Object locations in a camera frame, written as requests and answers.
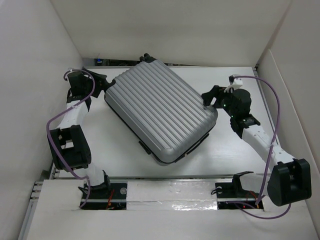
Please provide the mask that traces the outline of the grey hard-shell suitcase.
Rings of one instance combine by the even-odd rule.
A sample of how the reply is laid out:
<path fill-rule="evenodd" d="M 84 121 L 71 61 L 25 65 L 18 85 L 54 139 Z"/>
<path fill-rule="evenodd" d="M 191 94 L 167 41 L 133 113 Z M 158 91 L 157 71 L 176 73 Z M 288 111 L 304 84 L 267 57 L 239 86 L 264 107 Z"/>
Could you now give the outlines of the grey hard-shell suitcase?
<path fill-rule="evenodd" d="M 161 165 L 196 149 L 218 118 L 193 87 L 148 53 L 112 80 L 104 100 Z"/>

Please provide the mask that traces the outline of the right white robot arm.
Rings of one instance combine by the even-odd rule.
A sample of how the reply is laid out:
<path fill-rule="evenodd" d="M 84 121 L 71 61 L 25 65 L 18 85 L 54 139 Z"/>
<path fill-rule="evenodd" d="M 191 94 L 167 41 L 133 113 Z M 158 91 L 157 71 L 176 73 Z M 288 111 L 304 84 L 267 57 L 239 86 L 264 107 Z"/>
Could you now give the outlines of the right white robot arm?
<path fill-rule="evenodd" d="M 231 191 L 242 197 L 256 191 L 268 196 L 278 207 L 309 199 L 312 196 L 311 167 L 304 158 L 298 159 L 276 144 L 250 113 L 251 95 L 245 89 L 215 85 L 201 95 L 203 105 L 223 109 L 230 117 L 232 130 L 250 145 L 266 164 L 263 175 L 251 171 L 233 176 Z"/>

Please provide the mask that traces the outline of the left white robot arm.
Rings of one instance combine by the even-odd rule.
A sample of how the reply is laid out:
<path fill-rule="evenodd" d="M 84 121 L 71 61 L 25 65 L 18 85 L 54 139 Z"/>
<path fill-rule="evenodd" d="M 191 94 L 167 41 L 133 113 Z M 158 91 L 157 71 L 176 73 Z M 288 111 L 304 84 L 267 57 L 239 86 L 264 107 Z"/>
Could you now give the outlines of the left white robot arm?
<path fill-rule="evenodd" d="M 85 180 L 84 186 L 80 187 L 83 193 L 107 198 L 112 191 L 110 179 L 104 170 L 93 164 L 82 123 L 91 109 L 92 98 L 105 93 L 116 82 L 108 82 L 106 75 L 86 68 L 70 69 L 63 75 L 63 79 L 70 86 L 66 109 L 46 124 L 54 165 L 78 180 Z"/>

